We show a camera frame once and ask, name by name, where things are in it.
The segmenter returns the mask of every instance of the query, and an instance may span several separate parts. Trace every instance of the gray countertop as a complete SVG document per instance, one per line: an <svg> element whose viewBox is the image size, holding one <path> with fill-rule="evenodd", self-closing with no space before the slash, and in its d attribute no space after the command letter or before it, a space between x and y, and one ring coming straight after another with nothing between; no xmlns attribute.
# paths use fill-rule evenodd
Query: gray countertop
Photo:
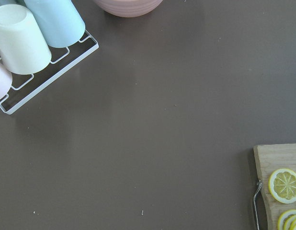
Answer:
<svg viewBox="0 0 296 230"><path fill-rule="evenodd" d="M252 148L296 143L296 0L74 4L100 48L0 110L0 230L255 229Z"/></svg>

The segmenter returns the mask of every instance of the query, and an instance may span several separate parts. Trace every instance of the cup rack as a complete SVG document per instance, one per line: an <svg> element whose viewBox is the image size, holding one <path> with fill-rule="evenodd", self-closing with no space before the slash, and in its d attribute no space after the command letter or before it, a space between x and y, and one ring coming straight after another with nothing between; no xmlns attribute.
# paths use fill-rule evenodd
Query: cup rack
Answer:
<svg viewBox="0 0 296 230"><path fill-rule="evenodd" d="M12 73L13 85L8 93L0 99L0 109L11 115L98 47L98 42L88 31L85 31L83 37L77 43L69 47L50 47L54 60L51 60L45 69L30 75Z"/></svg>

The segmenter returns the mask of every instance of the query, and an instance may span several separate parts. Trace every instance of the metal handle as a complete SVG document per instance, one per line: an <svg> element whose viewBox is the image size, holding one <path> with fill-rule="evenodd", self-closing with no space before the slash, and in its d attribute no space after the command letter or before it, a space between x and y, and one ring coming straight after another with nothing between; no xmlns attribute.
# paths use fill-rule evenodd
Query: metal handle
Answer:
<svg viewBox="0 0 296 230"><path fill-rule="evenodd" d="M254 218L255 218L255 224L256 224L257 230L260 230L260 227L259 227L256 198L257 198L257 195L260 192L261 188L262 188L262 181L259 180L257 182L257 191L255 192L255 194L253 196L253 200L252 200L253 201L253 208L254 208Z"/></svg>

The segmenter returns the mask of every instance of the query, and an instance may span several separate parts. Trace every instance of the wood grain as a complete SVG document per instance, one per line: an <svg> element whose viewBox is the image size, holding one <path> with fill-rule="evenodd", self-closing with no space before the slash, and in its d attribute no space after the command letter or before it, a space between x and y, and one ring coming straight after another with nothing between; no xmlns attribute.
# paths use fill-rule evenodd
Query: wood grain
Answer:
<svg viewBox="0 0 296 230"><path fill-rule="evenodd" d="M277 230L277 221L282 212L296 209L296 202L282 204L269 192L268 180L273 171L289 168L296 172L296 144L258 145L254 148L258 179L262 181L262 197L265 204L268 230Z"/></svg>

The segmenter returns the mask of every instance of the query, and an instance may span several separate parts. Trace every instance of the white cup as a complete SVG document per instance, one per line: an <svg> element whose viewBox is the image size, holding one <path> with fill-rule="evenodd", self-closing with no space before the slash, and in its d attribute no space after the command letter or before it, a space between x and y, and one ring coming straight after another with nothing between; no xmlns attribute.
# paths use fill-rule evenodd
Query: white cup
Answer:
<svg viewBox="0 0 296 230"><path fill-rule="evenodd" d="M12 86L12 74L0 64L0 99L7 94Z"/></svg>
<svg viewBox="0 0 296 230"><path fill-rule="evenodd" d="M16 74L43 70L51 52L33 14L24 6L0 6L0 56L4 66Z"/></svg>

